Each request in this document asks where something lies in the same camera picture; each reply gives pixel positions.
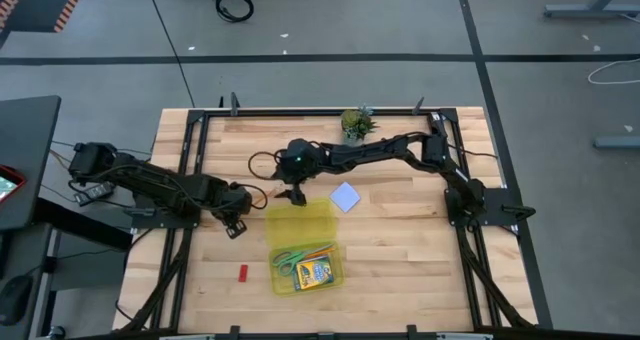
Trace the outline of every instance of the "gray floor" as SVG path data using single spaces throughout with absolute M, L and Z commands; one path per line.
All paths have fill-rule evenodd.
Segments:
M 458 0 L 254 0 L 255 17 L 237 25 L 222 22 L 209 0 L 157 1 L 184 56 L 471 52 Z M 545 3 L 586 0 L 469 1 L 485 54 L 640 52 L 640 24 L 541 15 Z M 150 0 L 82 0 L 62 33 L 13 33 L 0 50 L 0 57 L 83 56 L 171 50 Z M 633 241 L 640 154 L 591 147 L 597 135 L 628 134 L 625 126 L 632 135 L 640 131 L 640 84 L 588 84 L 600 65 L 488 68 L 523 197 L 538 209 L 531 228 L 555 327 L 640 334 L 640 246 Z M 185 75 L 198 106 L 215 106 L 231 91 L 243 106 L 413 105 L 421 96 L 424 105 L 484 105 L 475 66 L 467 63 L 198 64 L 186 65 Z M 640 78 L 640 65 L 602 78 Z M 2 66 L 0 89 L 0 99 L 60 95 L 56 140 L 141 151 L 151 147 L 162 108 L 190 104 L 175 65 Z M 69 148 L 54 148 L 71 156 Z M 70 196 L 67 179 L 50 161 L 44 183 Z M 130 201 L 126 192 L 117 195 Z M 126 225 L 105 215 L 113 209 L 104 205 L 77 209 L 47 190 L 42 196 Z M 61 246 L 68 254 L 93 245 L 65 238 Z M 74 264 L 61 275 L 61 289 L 80 280 L 95 286 L 60 294 L 54 322 L 70 335 L 110 329 L 122 257 L 104 254 L 102 262 L 109 265 L 90 279 L 80 279 Z

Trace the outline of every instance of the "white square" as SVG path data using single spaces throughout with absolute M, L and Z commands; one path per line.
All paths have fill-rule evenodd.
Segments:
M 355 204 L 358 203 L 358 201 L 360 201 L 360 195 L 358 195 L 356 189 L 346 182 L 338 186 L 338 188 L 335 189 L 329 197 L 331 198 L 331 201 L 338 205 L 343 212 L 348 212 Z

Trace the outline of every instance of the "succulent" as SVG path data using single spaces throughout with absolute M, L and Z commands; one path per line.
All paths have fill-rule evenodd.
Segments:
M 373 109 L 366 105 L 357 110 L 345 110 L 342 113 L 342 130 L 346 139 L 362 140 L 365 135 L 372 133 L 375 122 L 371 120 Z

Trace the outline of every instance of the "yellow plastic container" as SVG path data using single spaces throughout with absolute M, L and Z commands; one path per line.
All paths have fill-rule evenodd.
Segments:
M 337 220 L 329 199 L 314 200 L 304 207 L 287 205 L 270 208 L 267 211 L 267 243 L 271 247 L 268 261 L 273 292 L 287 296 L 341 285 L 344 282 L 344 270 L 336 233 Z M 293 278 L 295 272 L 283 276 L 278 267 L 273 265 L 274 259 L 283 252 L 308 251 L 330 243 L 335 244 L 333 251 L 326 254 L 333 275 L 333 281 L 330 283 L 296 290 Z

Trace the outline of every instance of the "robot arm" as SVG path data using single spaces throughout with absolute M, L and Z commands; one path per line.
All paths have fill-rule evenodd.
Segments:
M 358 165 L 397 159 L 416 170 L 440 174 L 459 195 L 461 209 L 472 217 L 480 215 L 484 212 L 485 187 L 479 180 L 467 178 L 451 159 L 444 127 L 436 116 L 429 118 L 431 134 L 413 132 L 358 147 L 292 140 L 286 149 L 276 152 L 278 164 L 271 178 L 293 185 L 283 196 L 294 205 L 305 205 L 300 184 L 308 178 L 323 172 L 342 174 Z M 420 158 L 408 148 L 414 142 L 422 144 Z
M 205 174 L 181 175 L 118 152 L 111 144 L 76 144 L 69 174 L 80 185 L 111 182 L 150 198 L 178 218 L 210 211 L 235 238 L 246 230 L 239 219 L 251 209 L 251 194 L 238 184 Z

